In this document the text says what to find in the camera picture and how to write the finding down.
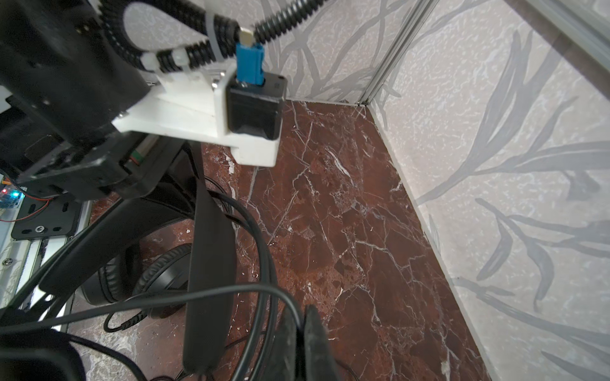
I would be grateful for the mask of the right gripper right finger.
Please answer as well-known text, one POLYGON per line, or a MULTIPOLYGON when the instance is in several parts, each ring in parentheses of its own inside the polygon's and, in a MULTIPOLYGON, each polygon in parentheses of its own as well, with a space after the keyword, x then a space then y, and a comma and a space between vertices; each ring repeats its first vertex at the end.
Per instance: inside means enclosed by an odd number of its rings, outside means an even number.
POLYGON ((340 380, 335 359, 330 350, 326 329, 318 309, 309 305, 305 309, 302 344, 302 371, 304 380, 340 380))

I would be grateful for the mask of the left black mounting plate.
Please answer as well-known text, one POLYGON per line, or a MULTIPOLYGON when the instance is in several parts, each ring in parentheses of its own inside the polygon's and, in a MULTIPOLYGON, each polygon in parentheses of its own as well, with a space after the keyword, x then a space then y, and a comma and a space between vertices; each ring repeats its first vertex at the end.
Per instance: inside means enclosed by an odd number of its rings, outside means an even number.
POLYGON ((61 195, 46 204, 25 197, 14 222, 11 237, 16 241, 71 236, 76 232, 83 204, 71 195, 61 195))

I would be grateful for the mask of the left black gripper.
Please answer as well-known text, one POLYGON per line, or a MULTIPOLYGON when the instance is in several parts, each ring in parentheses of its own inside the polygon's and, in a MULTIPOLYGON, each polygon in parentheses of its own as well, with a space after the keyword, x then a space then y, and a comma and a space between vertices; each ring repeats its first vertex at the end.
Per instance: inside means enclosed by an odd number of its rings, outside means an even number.
POLYGON ((187 144, 116 128, 150 88, 89 3, 2 2, 1 85, 17 113, 1 123, 1 169, 18 185, 42 198, 169 197, 187 144))

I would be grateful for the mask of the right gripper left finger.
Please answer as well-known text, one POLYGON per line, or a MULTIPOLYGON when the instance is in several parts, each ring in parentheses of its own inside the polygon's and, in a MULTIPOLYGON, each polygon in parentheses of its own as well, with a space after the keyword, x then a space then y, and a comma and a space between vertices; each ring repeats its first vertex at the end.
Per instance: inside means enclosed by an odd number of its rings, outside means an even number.
POLYGON ((263 381, 295 381, 297 374, 297 325, 286 307, 281 314, 267 365, 261 374, 263 381))

